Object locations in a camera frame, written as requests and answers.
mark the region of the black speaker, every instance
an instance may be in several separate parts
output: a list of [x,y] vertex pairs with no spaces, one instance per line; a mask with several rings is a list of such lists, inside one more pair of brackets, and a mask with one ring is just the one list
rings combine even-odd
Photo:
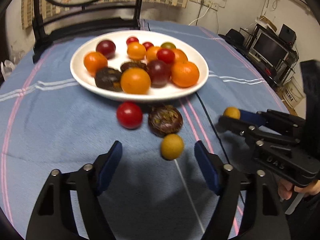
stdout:
[[297,35],[287,25],[283,24],[279,33],[279,38],[282,39],[285,43],[289,44],[292,48],[296,41]]

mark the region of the blue tablecloth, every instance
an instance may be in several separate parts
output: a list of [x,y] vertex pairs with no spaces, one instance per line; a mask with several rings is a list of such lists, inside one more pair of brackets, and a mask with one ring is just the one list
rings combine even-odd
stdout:
[[[209,117],[195,94],[172,102],[184,119],[179,134],[185,151],[176,161],[165,161],[159,154],[161,138],[148,131],[147,113],[139,129],[125,130],[116,120],[118,102],[85,90],[72,78],[70,59],[92,37],[56,44],[36,65],[29,52],[0,89],[0,206],[23,237],[49,172],[78,170],[119,140],[123,157],[109,189],[99,197],[116,238],[200,239],[218,197],[204,182],[194,143],[202,140],[227,162],[209,118],[216,123],[228,106],[287,112],[254,67],[216,34],[196,26],[144,20],[141,28],[178,38],[203,55],[210,75],[198,95]],[[255,172],[243,138],[229,132],[219,136],[230,162]],[[86,236],[75,193],[72,201],[77,227]],[[238,232],[242,210],[239,200],[230,236]]]

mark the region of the pink stripe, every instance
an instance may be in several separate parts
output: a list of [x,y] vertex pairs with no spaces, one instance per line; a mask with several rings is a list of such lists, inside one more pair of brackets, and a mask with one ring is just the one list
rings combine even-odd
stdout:
[[199,127],[200,127],[200,130],[202,131],[202,134],[203,134],[204,139],[206,140],[206,142],[207,142],[207,144],[208,144],[208,147],[209,147],[210,152],[211,152],[212,154],[214,154],[213,149],[212,149],[212,147],[211,147],[211,143],[210,143],[210,141],[209,141],[209,139],[208,139],[207,134],[205,133],[205,130],[203,129],[203,127],[202,127],[202,125],[201,125],[201,122],[200,122],[200,120],[199,120],[198,115],[196,114],[196,111],[194,110],[193,106],[191,105],[188,97],[186,97],[186,100],[187,100],[187,102],[188,102],[188,105],[189,105],[190,108],[191,108],[191,111],[193,112],[193,114],[194,114],[194,116],[195,116],[195,118],[196,118],[196,121],[197,121],[197,123],[198,123],[198,125],[199,125]]
[[243,216],[243,211],[241,210],[241,208],[239,206],[237,206],[239,213],[241,214],[241,216]]
[[[208,33],[206,30],[204,30],[203,28],[199,27],[199,29],[204,32],[207,36],[215,39],[210,33]],[[228,45],[224,44],[223,41],[220,41],[220,40],[216,40],[217,42],[219,42],[223,47],[225,47],[235,58],[237,58],[240,62],[242,62],[244,64],[244,66],[249,69],[256,77],[260,77],[258,73],[256,73],[255,70],[252,70],[251,69],[251,66],[243,59],[241,58],[239,55],[237,55],[235,52],[232,51],[231,48],[228,47]],[[264,85],[268,88],[269,92],[271,93],[271,95],[273,96],[274,100],[276,101],[276,103],[278,104],[278,106],[284,110],[284,106],[281,106],[279,104],[279,100],[276,98],[276,96],[274,95],[274,91],[271,90],[271,88],[269,87],[268,84],[266,84],[265,82],[263,82]]]
[[[26,79],[25,83],[23,84],[22,90],[24,90],[26,87],[28,87],[30,85],[31,81],[33,80],[36,73],[38,72],[38,70],[42,66],[43,62],[47,59],[47,57],[49,56],[49,54],[53,48],[54,48],[54,46],[48,51],[46,56],[43,59],[41,59],[36,64],[36,66],[33,68],[29,77]],[[7,153],[8,153],[9,139],[10,139],[10,135],[11,135],[12,125],[13,125],[14,119],[16,117],[16,114],[18,112],[18,109],[20,107],[20,103],[21,103],[23,97],[24,97],[24,92],[20,93],[19,97],[16,99],[16,101],[13,105],[12,112],[10,114],[7,129],[6,129],[6,134],[4,136],[4,144],[3,144],[2,152],[1,152],[1,190],[3,192],[4,209],[5,209],[5,212],[9,218],[9,221],[12,224],[12,226],[13,226],[13,219],[12,219],[12,214],[11,214],[11,209],[10,209],[10,204],[9,204],[7,178],[6,178],[6,175],[7,175],[6,160],[7,160]]]
[[189,124],[190,124],[190,126],[191,126],[191,129],[192,129],[192,131],[193,131],[193,135],[195,136],[196,141],[199,141],[199,136],[198,136],[198,134],[197,134],[197,131],[196,131],[195,127],[193,126],[193,123],[192,123],[192,121],[191,121],[191,118],[190,118],[190,116],[189,116],[186,108],[184,107],[181,99],[179,99],[179,101],[180,101],[181,107],[182,107],[182,109],[183,109],[183,112],[184,112],[184,114],[186,115],[186,117],[187,117],[187,119],[188,119],[188,122],[189,122]]
[[236,218],[233,219],[233,227],[235,228],[236,235],[238,235],[239,234],[239,227],[238,227]]

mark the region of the black stripe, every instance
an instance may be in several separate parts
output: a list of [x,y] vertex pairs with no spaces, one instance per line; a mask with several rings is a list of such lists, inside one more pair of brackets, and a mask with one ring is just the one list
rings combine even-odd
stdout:
[[[222,149],[222,151],[223,151],[223,153],[224,153],[224,156],[226,157],[227,162],[230,164],[230,160],[229,160],[229,158],[228,158],[228,155],[227,155],[227,153],[226,153],[226,150],[225,150],[224,147],[223,147],[222,141],[221,141],[221,139],[220,139],[220,137],[219,137],[219,135],[218,135],[218,133],[217,133],[217,131],[216,131],[216,129],[215,129],[212,121],[211,121],[211,118],[210,118],[210,116],[209,116],[209,114],[208,114],[207,109],[206,109],[205,106],[204,106],[204,103],[202,102],[202,100],[201,100],[201,98],[200,98],[200,96],[198,95],[197,92],[196,92],[196,96],[197,96],[197,98],[199,99],[200,104],[201,104],[201,106],[202,106],[202,108],[203,108],[203,110],[204,110],[204,112],[205,112],[205,115],[207,116],[207,119],[208,119],[208,121],[209,121],[209,123],[210,123],[210,125],[211,125],[211,127],[212,127],[212,130],[213,130],[214,134],[216,135],[216,137],[217,137],[217,139],[218,139],[218,141],[219,141],[219,144],[220,144],[221,149]],[[240,192],[240,198],[241,198],[241,200],[242,200],[242,203],[244,204],[244,199],[243,199],[243,196],[242,196],[242,193],[241,193],[241,192]]]

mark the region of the monitor screen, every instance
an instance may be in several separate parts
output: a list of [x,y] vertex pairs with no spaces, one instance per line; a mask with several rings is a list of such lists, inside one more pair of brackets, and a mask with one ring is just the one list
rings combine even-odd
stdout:
[[269,36],[261,33],[253,49],[264,57],[272,66],[276,67],[279,60],[284,59],[287,51]]

